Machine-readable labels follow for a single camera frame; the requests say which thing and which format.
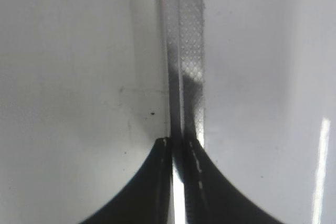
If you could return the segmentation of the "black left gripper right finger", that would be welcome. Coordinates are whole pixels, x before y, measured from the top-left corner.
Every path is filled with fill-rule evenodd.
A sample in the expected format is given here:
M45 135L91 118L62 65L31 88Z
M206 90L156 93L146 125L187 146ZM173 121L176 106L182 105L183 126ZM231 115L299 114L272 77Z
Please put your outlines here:
M186 134L177 149L187 223L281 223L233 186L194 136Z

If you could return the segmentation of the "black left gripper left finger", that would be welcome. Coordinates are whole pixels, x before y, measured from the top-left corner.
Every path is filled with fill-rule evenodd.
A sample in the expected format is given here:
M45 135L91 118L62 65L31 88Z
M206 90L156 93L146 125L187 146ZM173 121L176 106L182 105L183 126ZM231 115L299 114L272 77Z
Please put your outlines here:
M82 223L168 223L171 198L172 140L155 140L130 181Z

